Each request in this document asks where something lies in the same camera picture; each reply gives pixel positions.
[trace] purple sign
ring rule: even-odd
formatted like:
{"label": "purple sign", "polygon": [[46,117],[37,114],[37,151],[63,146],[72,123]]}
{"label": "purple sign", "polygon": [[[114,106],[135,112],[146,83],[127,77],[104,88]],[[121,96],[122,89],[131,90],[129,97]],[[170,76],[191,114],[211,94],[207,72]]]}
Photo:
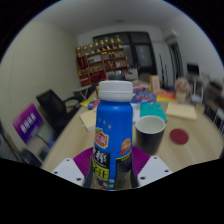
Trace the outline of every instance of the purple sign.
{"label": "purple sign", "polygon": [[19,136],[27,144],[33,133],[43,124],[43,119],[34,104],[30,104],[20,115],[13,120],[13,126]]}

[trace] white bottle cap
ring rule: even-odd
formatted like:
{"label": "white bottle cap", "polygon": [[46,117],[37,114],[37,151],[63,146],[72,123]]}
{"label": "white bottle cap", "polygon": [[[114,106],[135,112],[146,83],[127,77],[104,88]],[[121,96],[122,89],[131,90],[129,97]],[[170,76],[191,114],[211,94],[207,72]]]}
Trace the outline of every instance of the white bottle cap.
{"label": "white bottle cap", "polygon": [[102,81],[99,83],[99,98],[108,101],[130,101],[133,84],[128,81]]}

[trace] door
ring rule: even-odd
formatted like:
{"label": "door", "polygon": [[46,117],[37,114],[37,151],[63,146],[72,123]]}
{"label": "door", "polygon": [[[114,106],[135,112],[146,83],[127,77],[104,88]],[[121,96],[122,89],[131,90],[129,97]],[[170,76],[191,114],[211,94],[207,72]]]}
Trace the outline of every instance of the door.
{"label": "door", "polygon": [[177,43],[170,45],[170,53],[173,60],[174,82],[176,79],[183,77],[183,64],[180,49]]}
{"label": "door", "polygon": [[139,75],[141,73],[156,74],[155,59],[154,55],[152,55],[153,50],[150,48],[150,45],[135,45]]}

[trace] white plastic mount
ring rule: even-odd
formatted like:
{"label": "white plastic mount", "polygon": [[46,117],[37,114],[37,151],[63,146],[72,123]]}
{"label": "white plastic mount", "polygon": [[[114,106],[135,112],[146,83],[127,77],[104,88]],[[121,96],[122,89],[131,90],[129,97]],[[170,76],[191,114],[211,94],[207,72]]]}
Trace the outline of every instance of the white plastic mount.
{"label": "white plastic mount", "polygon": [[151,156],[137,176],[138,187],[143,187],[173,173],[158,157]]}
{"label": "white plastic mount", "polygon": [[65,158],[51,173],[81,187],[85,183],[84,175],[72,158]]}

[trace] window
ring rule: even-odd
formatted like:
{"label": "window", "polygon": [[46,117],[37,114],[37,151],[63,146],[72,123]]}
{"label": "window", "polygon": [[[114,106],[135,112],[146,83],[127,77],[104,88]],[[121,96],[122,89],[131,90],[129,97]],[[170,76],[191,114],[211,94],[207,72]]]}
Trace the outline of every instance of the window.
{"label": "window", "polygon": [[130,68],[138,68],[138,73],[157,74],[155,56],[148,33],[146,32],[122,32],[110,33],[93,38],[93,41],[100,42],[105,38],[119,36],[124,47]]}

